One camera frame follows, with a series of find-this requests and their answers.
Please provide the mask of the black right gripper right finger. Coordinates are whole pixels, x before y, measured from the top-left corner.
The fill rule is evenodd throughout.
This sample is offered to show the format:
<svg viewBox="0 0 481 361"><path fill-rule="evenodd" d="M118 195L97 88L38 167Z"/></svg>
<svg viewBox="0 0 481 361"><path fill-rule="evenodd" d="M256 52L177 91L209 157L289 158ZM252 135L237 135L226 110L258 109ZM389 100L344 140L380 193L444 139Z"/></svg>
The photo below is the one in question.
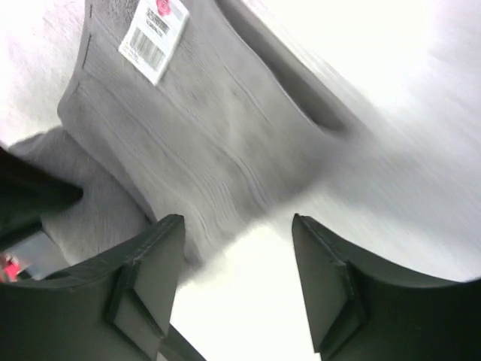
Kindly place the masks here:
<svg viewBox="0 0 481 361"><path fill-rule="evenodd" d="M292 239L323 360L478 360L480 282L405 268L296 214Z"/></svg>

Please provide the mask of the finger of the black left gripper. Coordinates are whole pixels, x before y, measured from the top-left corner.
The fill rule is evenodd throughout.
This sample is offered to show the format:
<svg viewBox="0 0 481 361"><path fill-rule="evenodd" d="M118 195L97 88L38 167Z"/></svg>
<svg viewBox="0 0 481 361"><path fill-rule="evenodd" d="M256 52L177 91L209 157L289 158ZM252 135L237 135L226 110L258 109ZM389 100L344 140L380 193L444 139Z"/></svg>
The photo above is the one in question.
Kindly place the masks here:
<svg viewBox="0 0 481 361"><path fill-rule="evenodd" d="M83 190L1 149L1 247L42 230L41 217L78 202Z"/></svg>

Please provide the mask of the grey towel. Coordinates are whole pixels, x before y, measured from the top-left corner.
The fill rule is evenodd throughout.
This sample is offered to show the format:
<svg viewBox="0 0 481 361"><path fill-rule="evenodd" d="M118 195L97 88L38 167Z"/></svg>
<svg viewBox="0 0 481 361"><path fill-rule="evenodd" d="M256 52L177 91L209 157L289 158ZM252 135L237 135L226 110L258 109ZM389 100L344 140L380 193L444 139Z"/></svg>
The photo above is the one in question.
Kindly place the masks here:
<svg viewBox="0 0 481 361"><path fill-rule="evenodd" d="M11 147L84 188L43 216L70 263L180 214L186 260L200 265L307 190L340 152L346 127L319 99L301 109L215 1L187 1L164 53L134 25L137 1L88 1L60 127Z"/></svg>

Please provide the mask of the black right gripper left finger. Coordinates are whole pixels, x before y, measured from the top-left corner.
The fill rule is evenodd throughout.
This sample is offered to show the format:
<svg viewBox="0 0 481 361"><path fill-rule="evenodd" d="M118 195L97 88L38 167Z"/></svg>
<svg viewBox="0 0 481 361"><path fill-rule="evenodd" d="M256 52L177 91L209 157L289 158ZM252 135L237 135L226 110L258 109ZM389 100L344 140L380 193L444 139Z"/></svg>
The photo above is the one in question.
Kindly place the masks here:
<svg viewBox="0 0 481 361"><path fill-rule="evenodd" d="M170 329L184 241L184 219L170 215L48 278L2 284L1 358L185 359Z"/></svg>

